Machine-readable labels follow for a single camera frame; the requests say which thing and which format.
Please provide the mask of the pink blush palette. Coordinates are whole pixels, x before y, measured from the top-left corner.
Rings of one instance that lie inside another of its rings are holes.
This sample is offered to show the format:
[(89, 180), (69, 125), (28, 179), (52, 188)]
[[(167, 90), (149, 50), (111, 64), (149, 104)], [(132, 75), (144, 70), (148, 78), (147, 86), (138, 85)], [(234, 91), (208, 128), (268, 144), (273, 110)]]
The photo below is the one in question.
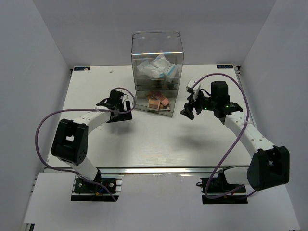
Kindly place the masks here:
[(169, 105), (169, 103), (170, 103), (169, 99), (168, 99), (166, 96), (164, 96), (162, 93), (160, 93), (160, 92), (156, 92), (156, 93), (154, 94), (154, 97), (155, 97), (156, 99), (160, 100), (160, 103), (161, 103), (164, 107), (167, 107), (167, 106)]

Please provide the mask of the brown eyeshadow palette long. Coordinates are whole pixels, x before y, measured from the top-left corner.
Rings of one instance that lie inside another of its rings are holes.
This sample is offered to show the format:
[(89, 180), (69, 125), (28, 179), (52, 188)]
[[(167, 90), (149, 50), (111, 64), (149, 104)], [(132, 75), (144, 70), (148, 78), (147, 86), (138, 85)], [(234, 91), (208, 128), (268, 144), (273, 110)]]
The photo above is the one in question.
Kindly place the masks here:
[(155, 113), (158, 113), (158, 112), (164, 112), (164, 111), (170, 111), (170, 107), (147, 107), (147, 110), (151, 111), (151, 112), (155, 112)]

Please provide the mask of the four-pan nude palette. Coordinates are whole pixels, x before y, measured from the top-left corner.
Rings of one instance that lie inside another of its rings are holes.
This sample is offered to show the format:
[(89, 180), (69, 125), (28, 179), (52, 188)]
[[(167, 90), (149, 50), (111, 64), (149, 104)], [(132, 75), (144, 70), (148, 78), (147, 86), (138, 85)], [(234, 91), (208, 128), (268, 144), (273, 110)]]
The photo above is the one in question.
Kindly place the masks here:
[(158, 111), (159, 108), (160, 108), (160, 100), (158, 99), (149, 99), (148, 100), (148, 108), (150, 110), (155, 110), (155, 111)]

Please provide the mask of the round-pan orange palette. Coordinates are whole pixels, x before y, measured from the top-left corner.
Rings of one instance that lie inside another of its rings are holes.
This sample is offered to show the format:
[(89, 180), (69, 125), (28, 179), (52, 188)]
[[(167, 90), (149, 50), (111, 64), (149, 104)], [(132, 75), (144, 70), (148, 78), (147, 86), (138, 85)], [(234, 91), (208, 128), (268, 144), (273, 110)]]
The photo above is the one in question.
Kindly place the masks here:
[(151, 91), (151, 92), (149, 92), (149, 93), (147, 93), (147, 94), (145, 95), (145, 98), (146, 98), (147, 100), (156, 100), (156, 98), (154, 97), (154, 94), (155, 94), (155, 92), (154, 92), (154, 91)]

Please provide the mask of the cotton pad bag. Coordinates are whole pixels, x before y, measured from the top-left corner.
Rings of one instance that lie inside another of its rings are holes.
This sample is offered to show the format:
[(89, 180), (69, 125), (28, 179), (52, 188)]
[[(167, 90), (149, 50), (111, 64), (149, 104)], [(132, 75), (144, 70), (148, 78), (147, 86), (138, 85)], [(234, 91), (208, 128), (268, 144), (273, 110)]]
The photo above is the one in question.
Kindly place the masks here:
[(165, 76), (161, 69), (151, 65), (148, 60), (140, 63), (137, 69), (140, 73), (147, 75), (151, 79), (160, 79)]
[(163, 72), (169, 83), (174, 81), (174, 78), (176, 78), (178, 73), (179, 66), (168, 61), (163, 53), (159, 54), (152, 61), (152, 64)]

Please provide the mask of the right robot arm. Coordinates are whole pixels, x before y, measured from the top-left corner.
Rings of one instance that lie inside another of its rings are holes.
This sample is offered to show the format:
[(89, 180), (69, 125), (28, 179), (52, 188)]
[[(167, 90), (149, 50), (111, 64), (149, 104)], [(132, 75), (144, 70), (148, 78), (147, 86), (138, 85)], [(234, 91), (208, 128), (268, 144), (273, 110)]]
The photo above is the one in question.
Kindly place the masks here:
[(200, 84), (190, 80), (186, 90), (190, 93), (180, 114), (193, 120), (202, 110), (214, 113), (223, 125), (240, 139), (251, 155), (249, 167), (229, 167), (219, 171), (216, 185), (223, 192), (235, 185), (249, 185), (260, 191), (289, 182), (290, 154), (285, 146), (276, 146), (249, 123), (241, 106), (230, 101), (225, 81), (211, 83), (211, 93), (205, 96)]

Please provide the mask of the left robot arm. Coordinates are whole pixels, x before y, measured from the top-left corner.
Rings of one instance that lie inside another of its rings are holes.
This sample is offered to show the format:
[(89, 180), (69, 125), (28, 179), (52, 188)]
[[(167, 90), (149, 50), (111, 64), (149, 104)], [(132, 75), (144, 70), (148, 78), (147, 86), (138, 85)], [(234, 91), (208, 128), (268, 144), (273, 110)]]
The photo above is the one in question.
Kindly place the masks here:
[(96, 108), (73, 120), (61, 119), (51, 146), (51, 154), (67, 163), (91, 192), (102, 187), (101, 172), (87, 158), (89, 135), (104, 123), (132, 119), (129, 100), (124, 100), (124, 88), (112, 89), (108, 98)]

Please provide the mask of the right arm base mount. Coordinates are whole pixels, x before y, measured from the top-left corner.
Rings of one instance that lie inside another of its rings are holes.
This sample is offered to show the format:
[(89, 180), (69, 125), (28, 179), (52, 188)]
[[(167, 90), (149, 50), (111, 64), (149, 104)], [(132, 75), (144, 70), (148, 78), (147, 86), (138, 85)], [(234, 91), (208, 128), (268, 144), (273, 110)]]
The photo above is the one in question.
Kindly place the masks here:
[[(228, 205), (228, 204), (247, 204), (248, 200), (245, 198), (246, 189), (245, 187), (239, 190), (229, 193), (223, 197), (217, 199), (209, 199), (205, 196), (205, 187), (209, 178), (200, 178), (200, 181), (196, 183), (197, 187), (201, 188), (202, 192), (202, 203), (204, 205)], [(209, 196), (217, 196), (226, 192), (229, 192), (235, 188), (239, 187), (238, 184), (228, 184), (222, 173), (218, 173), (214, 176), (209, 184), (207, 193)]]

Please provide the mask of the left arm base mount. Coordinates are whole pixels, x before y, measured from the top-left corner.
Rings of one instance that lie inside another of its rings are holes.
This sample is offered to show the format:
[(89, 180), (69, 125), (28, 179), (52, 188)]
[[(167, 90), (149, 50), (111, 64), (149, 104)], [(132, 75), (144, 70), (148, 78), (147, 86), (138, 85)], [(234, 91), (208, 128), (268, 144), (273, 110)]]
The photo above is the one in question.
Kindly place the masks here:
[(123, 175), (102, 174), (101, 184), (108, 189), (108, 191), (115, 198), (114, 200), (110, 195), (110, 193), (108, 193), (104, 187), (88, 183), (79, 177), (75, 177), (71, 193), (71, 201), (78, 201), (78, 202), (117, 201), (121, 192), (122, 178)]

